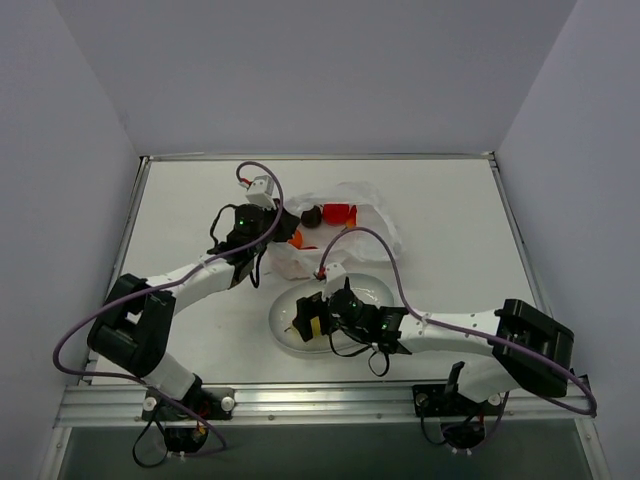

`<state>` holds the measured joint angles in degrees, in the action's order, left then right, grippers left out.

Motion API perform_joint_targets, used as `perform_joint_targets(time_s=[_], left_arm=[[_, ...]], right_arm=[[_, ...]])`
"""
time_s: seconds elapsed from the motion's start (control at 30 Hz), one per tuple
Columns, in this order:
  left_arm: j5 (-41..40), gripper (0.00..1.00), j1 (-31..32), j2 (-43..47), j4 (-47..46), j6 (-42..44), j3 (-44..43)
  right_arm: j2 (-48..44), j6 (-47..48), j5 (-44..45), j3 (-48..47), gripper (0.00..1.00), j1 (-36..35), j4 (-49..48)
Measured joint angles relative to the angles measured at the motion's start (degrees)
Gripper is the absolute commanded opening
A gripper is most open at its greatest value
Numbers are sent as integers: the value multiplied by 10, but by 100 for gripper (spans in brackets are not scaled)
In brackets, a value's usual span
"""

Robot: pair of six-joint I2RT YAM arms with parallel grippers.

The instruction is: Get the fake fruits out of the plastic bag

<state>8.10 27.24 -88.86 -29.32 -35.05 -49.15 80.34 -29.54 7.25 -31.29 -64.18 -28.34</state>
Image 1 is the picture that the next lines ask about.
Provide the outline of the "orange fake fruit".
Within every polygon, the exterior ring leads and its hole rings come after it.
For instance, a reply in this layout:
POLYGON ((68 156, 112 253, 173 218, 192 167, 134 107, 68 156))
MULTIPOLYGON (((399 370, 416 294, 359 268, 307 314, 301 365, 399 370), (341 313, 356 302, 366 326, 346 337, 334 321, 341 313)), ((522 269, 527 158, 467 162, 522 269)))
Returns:
POLYGON ((308 244, 300 230, 296 230, 293 236, 288 240, 288 243, 297 250, 315 250, 316 246, 308 244))

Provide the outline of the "white plastic bag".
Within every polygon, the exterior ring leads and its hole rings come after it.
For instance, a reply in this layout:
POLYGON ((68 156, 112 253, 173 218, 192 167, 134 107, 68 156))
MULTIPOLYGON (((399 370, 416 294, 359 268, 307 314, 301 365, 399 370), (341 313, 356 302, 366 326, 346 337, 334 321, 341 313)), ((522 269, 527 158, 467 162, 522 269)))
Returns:
POLYGON ((376 262, 386 262, 387 253, 380 241, 365 233, 365 228, 379 235, 390 248, 393 256, 399 258, 404 251, 396 222, 391 216, 388 202, 373 184, 364 181, 342 182, 325 186, 319 190, 292 196, 285 200, 285 209, 300 217, 301 214, 325 203, 343 203, 357 206, 357 225, 330 226, 322 221, 315 229, 299 226, 308 244, 315 250, 297 250, 287 243, 272 243, 267 250, 267 259, 273 272, 286 280, 307 279, 319 267, 323 254, 327 263, 354 261, 370 266, 376 262))

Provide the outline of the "red yellow fake peach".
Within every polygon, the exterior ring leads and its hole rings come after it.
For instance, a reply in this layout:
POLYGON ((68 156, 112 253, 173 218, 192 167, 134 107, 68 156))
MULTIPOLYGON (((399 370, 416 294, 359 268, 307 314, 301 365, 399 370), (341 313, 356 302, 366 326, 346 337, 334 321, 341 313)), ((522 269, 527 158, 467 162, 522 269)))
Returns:
POLYGON ((347 216, 347 219, 345 221, 345 226, 347 228, 353 228, 357 225, 357 206, 353 205, 350 210, 349 210, 349 214, 347 216))

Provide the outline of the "yellow fake pear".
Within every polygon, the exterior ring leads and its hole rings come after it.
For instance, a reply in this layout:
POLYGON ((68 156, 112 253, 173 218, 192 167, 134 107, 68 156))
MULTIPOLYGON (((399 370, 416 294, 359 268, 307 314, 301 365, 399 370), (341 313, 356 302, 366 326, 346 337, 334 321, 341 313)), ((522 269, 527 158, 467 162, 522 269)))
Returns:
POLYGON ((292 323, 285 331, 297 334, 305 343, 316 338, 321 338, 324 335, 318 316, 308 321, 292 323))

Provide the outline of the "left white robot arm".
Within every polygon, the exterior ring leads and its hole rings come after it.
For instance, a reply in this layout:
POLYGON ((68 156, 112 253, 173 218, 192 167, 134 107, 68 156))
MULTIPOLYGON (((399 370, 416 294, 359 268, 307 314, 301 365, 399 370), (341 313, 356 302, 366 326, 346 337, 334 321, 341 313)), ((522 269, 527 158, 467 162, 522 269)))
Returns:
POLYGON ((167 395, 166 408, 179 419, 200 411, 202 395, 199 377, 166 352, 174 316, 247 277, 258 284, 267 246, 288 242, 300 224, 285 209, 250 203, 228 207, 233 228, 224 240, 213 240, 204 259, 156 277, 121 276, 87 337, 92 351, 167 395))

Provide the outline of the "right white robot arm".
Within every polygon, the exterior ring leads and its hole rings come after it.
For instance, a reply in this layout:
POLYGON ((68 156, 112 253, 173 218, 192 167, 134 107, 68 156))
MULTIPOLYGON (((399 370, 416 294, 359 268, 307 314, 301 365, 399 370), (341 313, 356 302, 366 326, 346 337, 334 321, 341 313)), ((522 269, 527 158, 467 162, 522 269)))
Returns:
POLYGON ((481 356, 479 365, 453 368, 444 400, 455 412, 469 411, 490 397, 522 388, 558 399, 567 392, 573 332, 518 299, 469 314, 412 315, 405 307, 375 306, 342 288, 296 302, 293 328, 303 341, 336 331, 385 356, 449 352, 481 356))

